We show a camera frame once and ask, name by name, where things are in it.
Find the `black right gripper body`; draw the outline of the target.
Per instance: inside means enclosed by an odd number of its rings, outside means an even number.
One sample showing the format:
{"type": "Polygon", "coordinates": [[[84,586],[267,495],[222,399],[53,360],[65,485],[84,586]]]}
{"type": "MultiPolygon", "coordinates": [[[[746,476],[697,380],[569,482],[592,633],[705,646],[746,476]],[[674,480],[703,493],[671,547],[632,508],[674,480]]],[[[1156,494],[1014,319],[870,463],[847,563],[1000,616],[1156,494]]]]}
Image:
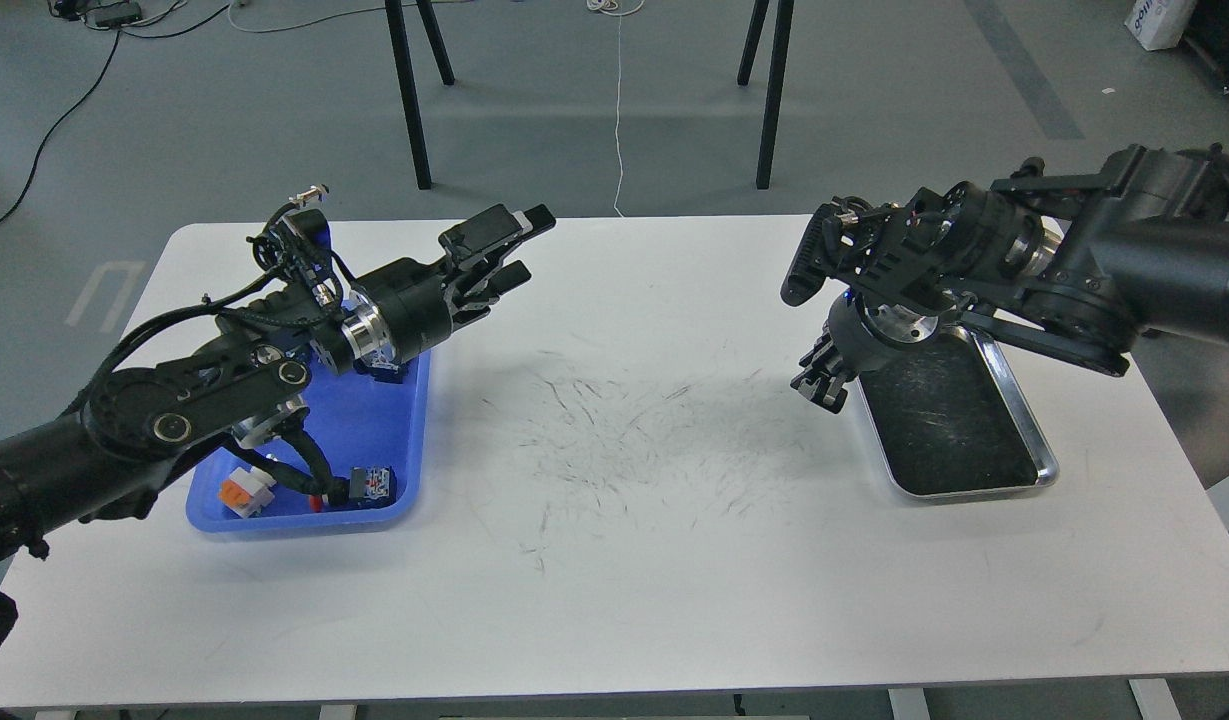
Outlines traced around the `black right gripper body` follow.
{"type": "Polygon", "coordinates": [[[932,346],[939,316],[917,315],[897,303],[870,305],[862,295],[842,295],[830,306],[826,369],[837,375],[875,372],[898,358],[932,346]]]}

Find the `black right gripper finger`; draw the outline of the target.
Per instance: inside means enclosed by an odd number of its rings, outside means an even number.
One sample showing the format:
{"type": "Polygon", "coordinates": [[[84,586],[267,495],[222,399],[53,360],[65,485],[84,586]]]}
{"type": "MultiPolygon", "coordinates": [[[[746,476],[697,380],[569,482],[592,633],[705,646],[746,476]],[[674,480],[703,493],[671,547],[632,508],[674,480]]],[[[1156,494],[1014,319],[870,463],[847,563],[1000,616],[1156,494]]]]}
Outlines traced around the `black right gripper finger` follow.
{"type": "Polygon", "coordinates": [[[830,369],[821,364],[806,364],[794,375],[789,387],[803,398],[832,414],[841,414],[850,392],[847,385],[855,381],[850,369],[830,369]]]}
{"type": "Polygon", "coordinates": [[[857,370],[830,334],[819,337],[811,350],[800,359],[800,366],[796,391],[803,396],[847,396],[846,386],[857,378],[857,370]]]}

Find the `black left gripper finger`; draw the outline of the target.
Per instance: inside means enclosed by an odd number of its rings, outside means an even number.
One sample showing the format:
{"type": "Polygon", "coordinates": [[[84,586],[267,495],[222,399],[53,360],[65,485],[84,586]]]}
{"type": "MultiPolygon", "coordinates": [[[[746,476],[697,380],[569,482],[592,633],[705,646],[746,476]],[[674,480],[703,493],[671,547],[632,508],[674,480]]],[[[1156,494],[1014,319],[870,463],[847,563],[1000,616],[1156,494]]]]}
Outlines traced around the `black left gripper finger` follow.
{"type": "Polygon", "coordinates": [[[469,326],[492,313],[505,292],[521,288],[532,278],[524,263],[510,263],[485,268],[485,273],[471,273],[460,278],[454,292],[454,326],[469,326]]]}
{"type": "Polygon", "coordinates": [[[506,258],[519,246],[554,227],[553,213],[542,204],[524,211],[510,211],[499,204],[465,222],[455,224],[454,229],[439,236],[445,251],[445,281],[457,291],[460,278],[477,272],[485,273],[485,268],[494,265],[510,264],[506,258]]]}

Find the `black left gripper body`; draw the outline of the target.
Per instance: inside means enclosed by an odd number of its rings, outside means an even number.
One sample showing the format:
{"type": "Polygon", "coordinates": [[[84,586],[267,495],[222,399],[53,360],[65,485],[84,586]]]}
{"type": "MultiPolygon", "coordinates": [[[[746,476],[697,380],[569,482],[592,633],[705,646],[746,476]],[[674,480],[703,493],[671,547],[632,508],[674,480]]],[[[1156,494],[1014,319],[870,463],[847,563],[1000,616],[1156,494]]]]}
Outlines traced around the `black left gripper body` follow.
{"type": "Polygon", "coordinates": [[[356,278],[349,313],[349,346],[359,360],[383,351],[395,364],[423,351],[474,322],[474,311],[458,307],[454,288],[439,263],[403,258],[356,278]]]}

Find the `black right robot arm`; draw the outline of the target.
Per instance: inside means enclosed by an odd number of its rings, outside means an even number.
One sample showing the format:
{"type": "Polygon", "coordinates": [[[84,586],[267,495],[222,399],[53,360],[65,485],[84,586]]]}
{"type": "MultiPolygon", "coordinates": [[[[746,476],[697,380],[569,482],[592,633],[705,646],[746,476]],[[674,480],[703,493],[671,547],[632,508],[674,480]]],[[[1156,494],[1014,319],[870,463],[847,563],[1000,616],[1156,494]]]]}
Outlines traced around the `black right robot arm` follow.
{"type": "Polygon", "coordinates": [[[844,284],[796,389],[838,413],[846,386],[952,326],[1121,377],[1145,332],[1229,346],[1229,152],[1129,145],[1095,173],[1042,158],[908,202],[833,197],[803,232],[784,303],[844,284]]]}

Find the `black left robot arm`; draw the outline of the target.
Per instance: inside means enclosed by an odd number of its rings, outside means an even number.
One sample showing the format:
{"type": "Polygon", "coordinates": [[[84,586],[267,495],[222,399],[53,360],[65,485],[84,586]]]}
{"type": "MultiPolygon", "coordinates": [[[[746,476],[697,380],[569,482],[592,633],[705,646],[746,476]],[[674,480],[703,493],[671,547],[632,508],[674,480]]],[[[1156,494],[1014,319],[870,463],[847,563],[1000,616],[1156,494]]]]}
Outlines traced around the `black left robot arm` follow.
{"type": "Polygon", "coordinates": [[[322,184],[295,193],[249,236],[254,281],[136,326],[55,419],[1,439],[0,562],[45,559],[45,536],[71,521],[146,518],[218,450],[347,506],[350,480],[306,429],[311,364],[338,375],[375,359],[407,365],[527,283],[510,256],[556,227],[542,204],[498,204],[440,233],[436,260],[355,275],[332,249],[326,195],[322,184]]]}

